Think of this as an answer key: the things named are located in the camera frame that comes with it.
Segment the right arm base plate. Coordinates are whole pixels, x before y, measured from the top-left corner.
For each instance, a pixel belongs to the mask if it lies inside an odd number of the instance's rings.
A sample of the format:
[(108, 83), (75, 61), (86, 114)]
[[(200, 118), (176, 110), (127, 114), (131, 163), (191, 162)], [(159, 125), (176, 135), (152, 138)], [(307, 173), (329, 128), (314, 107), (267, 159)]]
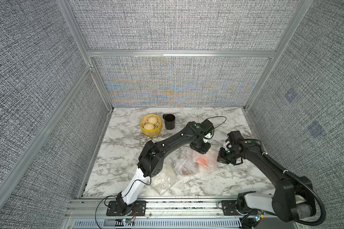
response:
[(237, 210), (236, 200), (222, 200), (220, 202), (221, 209), (225, 216), (244, 216), (245, 214), (240, 213)]

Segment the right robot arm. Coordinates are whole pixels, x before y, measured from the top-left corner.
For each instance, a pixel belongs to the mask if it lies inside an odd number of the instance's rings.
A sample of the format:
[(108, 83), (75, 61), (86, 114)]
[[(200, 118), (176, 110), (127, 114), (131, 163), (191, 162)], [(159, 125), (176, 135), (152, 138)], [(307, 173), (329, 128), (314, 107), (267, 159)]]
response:
[(261, 210), (283, 222), (295, 221), (307, 226), (324, 223), (325, 205), (313, 190), (311, 181), (275, 161), (265, 151), (261, 140), (244, 138), (238, 132), (229, 133), (217, 160), (237, 166), (238, 159), (253, 163), (275, 188), (272, 195), (254, 191), (238, 194), (235, 203), (238, 213), (247, 217), (252, 211)]

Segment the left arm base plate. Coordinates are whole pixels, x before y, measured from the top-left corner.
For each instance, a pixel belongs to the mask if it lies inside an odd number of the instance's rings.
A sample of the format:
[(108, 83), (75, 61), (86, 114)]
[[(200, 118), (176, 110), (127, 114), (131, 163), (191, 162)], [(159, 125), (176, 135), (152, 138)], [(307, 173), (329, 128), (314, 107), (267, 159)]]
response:
[(109, 201), (106, 216), (145, 216), (146, 203), (146, 201), (136, 201), (131, 205), (124, 206), (123, 204), (119, 204), (117, 201)]

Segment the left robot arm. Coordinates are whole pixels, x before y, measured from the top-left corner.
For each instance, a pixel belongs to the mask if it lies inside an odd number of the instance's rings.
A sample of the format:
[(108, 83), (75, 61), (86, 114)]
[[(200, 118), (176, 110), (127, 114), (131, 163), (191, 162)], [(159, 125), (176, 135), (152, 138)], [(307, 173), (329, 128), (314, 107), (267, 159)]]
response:
[(213, 124), (207, 119), (202, 123), (188, 122), (181, 131), (165, 140), (156, 143), (148, 141), (139, 156), (132, 180), (116, 197), (121, 214), (130, 213), (143, 187), (150, 185), (152, 178), (162, 171), (164, 160), (171, 153), (189, 144), (192, 150), (205, 154), (211, 147), (205, 137), (213, 130)]

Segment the bubble wrap around orange plate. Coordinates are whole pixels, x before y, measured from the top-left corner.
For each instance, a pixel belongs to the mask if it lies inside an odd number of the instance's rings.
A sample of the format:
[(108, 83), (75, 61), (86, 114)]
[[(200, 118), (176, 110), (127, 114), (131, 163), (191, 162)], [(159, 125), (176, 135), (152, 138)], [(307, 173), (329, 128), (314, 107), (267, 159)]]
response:
[(218, 152), (214, 149), (209, 149), (205, 154), (193, 152), (193, 161), (199, 166), (202, 171), (215, 172), (217, 171)]

